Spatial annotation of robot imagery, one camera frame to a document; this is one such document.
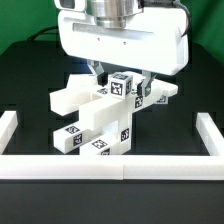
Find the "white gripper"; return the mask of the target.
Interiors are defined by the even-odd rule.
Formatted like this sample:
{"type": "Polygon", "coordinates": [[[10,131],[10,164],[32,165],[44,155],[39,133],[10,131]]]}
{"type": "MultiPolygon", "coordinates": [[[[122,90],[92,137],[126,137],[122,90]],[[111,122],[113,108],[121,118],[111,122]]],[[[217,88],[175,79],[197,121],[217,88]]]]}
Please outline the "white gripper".
{"type": "Polygon", "coordinates": [[[144,0],[54,3],[63,49],[70,56],[90,59],[87,65],[100,86],[108,83],[100,62],[143,70],[138,96],[150,95],[156,73],[174,75],[188,63],[190,20],[179,7],[144,0]]]}

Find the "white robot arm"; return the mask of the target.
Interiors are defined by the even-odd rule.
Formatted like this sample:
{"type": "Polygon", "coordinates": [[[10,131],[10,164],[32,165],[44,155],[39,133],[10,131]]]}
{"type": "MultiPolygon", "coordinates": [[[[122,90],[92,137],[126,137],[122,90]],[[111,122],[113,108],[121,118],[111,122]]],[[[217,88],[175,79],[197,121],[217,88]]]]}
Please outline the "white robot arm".
{"type": "Polygon", "coordinates": [[[191,16],[180,0],[54,0],[63,49],[84,58],[107,83],[102,65],[139,69],[137,93],[148,96],[154,74],[174,75],[188,62],[191,16]]]}

